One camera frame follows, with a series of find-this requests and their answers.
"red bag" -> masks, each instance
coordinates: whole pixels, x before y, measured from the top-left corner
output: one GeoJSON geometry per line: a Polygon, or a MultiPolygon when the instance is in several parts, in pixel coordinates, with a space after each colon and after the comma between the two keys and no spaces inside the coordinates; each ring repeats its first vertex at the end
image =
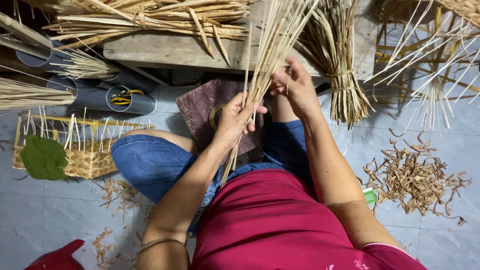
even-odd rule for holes
{"type": "Polygon", "coordinates": [[[73,240],[61,249],[42,255],[25,270],[84,270],[72,257],[72,254],[84,243],[84,240],[73,240]]]}

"red object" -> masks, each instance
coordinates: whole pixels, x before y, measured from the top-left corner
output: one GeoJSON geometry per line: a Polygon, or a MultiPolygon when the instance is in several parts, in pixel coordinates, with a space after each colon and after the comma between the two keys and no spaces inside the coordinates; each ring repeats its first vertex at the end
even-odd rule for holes
{"type": "Polygon", "coordinates": [[[25,270],[84,270],[80,263],[72,257],[72,254],[84,243],[84,240],[73,240],[61,249],[41,256],[25,270]]]}
{"type": "Polygon", "coordinates": [[[219,190],[202,216],[192,268],[426,270],[390,245],[354,249],[335,215],[314,198],[286,171],[242,174],[219,190]]]}

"wrist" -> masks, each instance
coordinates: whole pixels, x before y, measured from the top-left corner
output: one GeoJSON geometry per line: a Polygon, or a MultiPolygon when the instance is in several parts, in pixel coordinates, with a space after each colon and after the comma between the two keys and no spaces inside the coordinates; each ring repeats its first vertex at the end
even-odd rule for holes
{"type": "Polygon", "coordinates": [[[306,111],[302,116],[299,117],[300,121],[302,122],[303,125],[306,124],[313,124],[313,123],[319,123],[319,122],[326,122],[326,119],[324,117],[324,114],[322,113],[322,108],[320,107],[320,104],[318,108],[310,109],[306,111]]]}
{"type": "Polygon", "coordinates": [[[321,113],[320,115],[305,117],[301,119],[301,122],[306,137],[312,137],[322,129],[328,129],[327,121],[321,113]]]}
{"type": "Polygon", "coordinates": [[[231,150],[231,148],[232,147],[229,144],[225,143],[224,140],[221,140],[221,139],[218,139],[218,138],[214,137],[214,139],[207,146],[205,151],[208,150],[213,155],[219,156],[219,157],[221,156],[221,159],[223,159],[223,157],[228,154],[228,152],[231,150]]]}

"scissors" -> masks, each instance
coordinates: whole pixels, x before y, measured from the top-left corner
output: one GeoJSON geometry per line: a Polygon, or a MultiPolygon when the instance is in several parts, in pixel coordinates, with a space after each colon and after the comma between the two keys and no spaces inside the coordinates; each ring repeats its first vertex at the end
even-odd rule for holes
{"type": "Polygon", "coordinates": [[[144,95],[141,90],[123,90],[120,94],[112,95],[110,102],[115,105],[129,105],[132,102],[132,94],[144,95]]]}

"blue jeans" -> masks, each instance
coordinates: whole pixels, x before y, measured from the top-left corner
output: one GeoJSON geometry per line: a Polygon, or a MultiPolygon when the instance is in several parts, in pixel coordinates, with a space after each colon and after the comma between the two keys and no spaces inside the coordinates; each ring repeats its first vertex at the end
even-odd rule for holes
{"type": "MultiPolygon", "coordinates": [[[[175,184],[197,159],[183,148],[160,137],[130,135],[116,141],[112,157],[119,171],[130,184],[154,203],[175,184]]],[[[242,173],[260,169],[283,169],[311,183],[303,125],[300,120],[273,122],[262,149],[264,160],[243,165],[231,172],[227,181],[242,173]]],[[[202,213],[220,187],[220,166],[208,186],[203,202],[192,220],[189,232],[194,232],[202,213]]]]}

